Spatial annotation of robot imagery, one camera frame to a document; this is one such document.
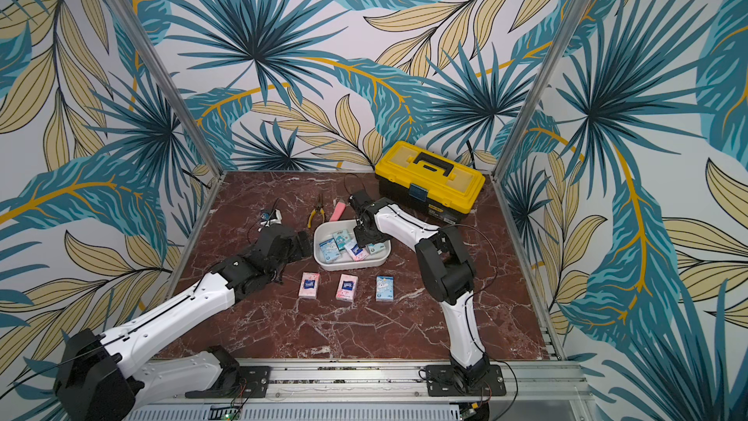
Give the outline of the pink Tempo tissue pack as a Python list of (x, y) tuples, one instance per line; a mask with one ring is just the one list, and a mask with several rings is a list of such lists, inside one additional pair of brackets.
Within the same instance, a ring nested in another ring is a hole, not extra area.
[(359, 262), (369, 257), (366, 247), (360, 247), (356, 240), (352, 240), (344, 245), (346, 253), (350, 255), (353, 261)]
[(299, 298), (316, 299), (319, 291), (319, 273), (304, 272), (300, 280)]
[(336, 292), (336, 299), (344, 302), (353, 302), (355, 300), (357, 288), (357, 276), (342, 274), (340, 276), (339, 285)]

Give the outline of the blue cartoon tissue pack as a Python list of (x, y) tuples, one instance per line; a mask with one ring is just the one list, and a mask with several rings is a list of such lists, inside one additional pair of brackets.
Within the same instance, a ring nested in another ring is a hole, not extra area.
[(395, 299), (395, 280), (389, 276), (378, 276), (376, 278), (377, 302), (392, 302)]

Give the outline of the teal cartoon tissue pack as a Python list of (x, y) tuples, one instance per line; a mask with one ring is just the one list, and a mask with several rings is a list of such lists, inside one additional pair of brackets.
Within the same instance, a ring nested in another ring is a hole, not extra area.
[(382, 251), (385, 251), (387, 249), (387, 245), (385, 243), (377, 243), (367, 246), (368, 253), (371, 255), (376, 255), (376, 253), (381, 253)]

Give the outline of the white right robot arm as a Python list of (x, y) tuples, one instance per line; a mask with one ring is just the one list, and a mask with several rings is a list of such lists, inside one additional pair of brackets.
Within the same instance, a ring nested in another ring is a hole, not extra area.
[(481, 382), (490, 359), (473, 308), (476, 267), (457, 227), (429, 224), (387, 198), (373, 200), (364, 190), (351, 194), (349, 204), (360, 246), (395, 240), (414, 251), (425, 289), (444, 315), (454, 385), (467, 391)]

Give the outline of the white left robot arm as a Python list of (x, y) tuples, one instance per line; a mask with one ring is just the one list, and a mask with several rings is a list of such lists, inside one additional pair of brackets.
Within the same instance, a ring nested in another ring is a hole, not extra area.
[(247, 391), (249, 373), (220, 346), (182, 359), (153, 358), (198, 324), (280, 282), (286, 265), (311, 254), (307, 232), (273, 224), (153, 310), (103, 333), (80, 331), (65, 345), (56, 398), (72, 420), (123, 420), (170, 397), (234, 397)]

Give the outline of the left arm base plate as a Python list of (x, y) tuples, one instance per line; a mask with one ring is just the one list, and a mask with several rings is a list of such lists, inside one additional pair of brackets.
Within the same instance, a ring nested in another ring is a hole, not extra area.
[(187, 399), (264, 399), (269, 385), (270, 366), (224, 368), (218, 380), (203, 391), (185, 393)]

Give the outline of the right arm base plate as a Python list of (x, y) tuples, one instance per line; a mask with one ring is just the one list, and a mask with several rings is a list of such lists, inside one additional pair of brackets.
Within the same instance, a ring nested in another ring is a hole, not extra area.
[(476, 374), (467, 374), (451, 364), (429, 364), (419, 370), (430, 397), (504, 397), (508, 390), (502, 370), (495, 364)]

